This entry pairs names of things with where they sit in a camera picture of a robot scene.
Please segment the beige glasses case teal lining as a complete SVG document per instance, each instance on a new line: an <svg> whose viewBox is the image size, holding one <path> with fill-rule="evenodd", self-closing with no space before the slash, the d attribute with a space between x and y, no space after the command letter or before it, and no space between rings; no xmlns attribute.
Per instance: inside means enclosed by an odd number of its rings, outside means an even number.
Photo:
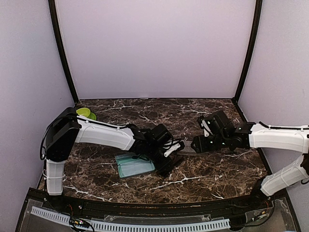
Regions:
<svg viewBox="0 0 309 232"><path fill-rule="evenodd" d="M205 157L209 155L209 152L204 152L204 153L197 153L192 147L191 147L191 141L184 141L184 149L181 151L177 152L177 155L182 155L182 156L194 156L194 157Z"/></svg>

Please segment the light blue cloth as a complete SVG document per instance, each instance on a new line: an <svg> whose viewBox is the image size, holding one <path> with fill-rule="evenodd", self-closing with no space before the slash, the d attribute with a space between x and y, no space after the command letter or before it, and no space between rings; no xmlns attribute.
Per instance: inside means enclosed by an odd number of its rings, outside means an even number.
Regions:
<svg viewBox="0 0 309 232"><path fill-rule="evenodd" d="M149 161L134 160L120 164L119 170L121 177L129 177L152 172L155 170L155 168L154 165Z"/></svg>

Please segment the blue-grey glasses case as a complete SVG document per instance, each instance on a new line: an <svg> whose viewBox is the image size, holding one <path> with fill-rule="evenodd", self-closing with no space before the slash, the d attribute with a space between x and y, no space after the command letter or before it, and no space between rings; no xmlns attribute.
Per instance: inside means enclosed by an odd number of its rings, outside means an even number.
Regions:
<svg viewBox="0 0 309 232"><path fill-rule="evenodd" d="M120 178L147 174L155 171L153 162L145 156L136 156L134 153L127 153L115 157Z"/></svg>

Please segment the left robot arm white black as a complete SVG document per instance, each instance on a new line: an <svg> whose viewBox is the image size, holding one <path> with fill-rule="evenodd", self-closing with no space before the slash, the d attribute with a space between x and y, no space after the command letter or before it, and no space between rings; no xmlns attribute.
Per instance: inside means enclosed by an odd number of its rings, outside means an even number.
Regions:
<svg viewBox="0 0 309 232"><path fill-rule="evenodd" d="M46 162L49 203L58 211L68 207L68 199L62 196L64 165L75 143L104 145L145 156L162 177L176 165L170 155L185 147L163 124L152 129L140 129L134 124L112 125L79 115L73 107L66 108L47 126L40 145L40 158Z"/></svg>

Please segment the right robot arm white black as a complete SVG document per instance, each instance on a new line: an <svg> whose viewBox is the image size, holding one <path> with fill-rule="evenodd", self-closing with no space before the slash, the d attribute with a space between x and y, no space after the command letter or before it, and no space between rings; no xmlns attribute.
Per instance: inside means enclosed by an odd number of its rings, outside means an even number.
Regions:
<svg viewBox="0 0 309 232"><path fill-rule="evenodd" d="M262 122L242 122L233 125L224 111L216 111L198 118L203 135L193 138L191 147L196 153L205 153L229 148L275 148L300 152L291 164L274 174L260 178L254 185L246 205L256 210L265 199L276 192L309 177L309 128L281 127Z"/></svg>

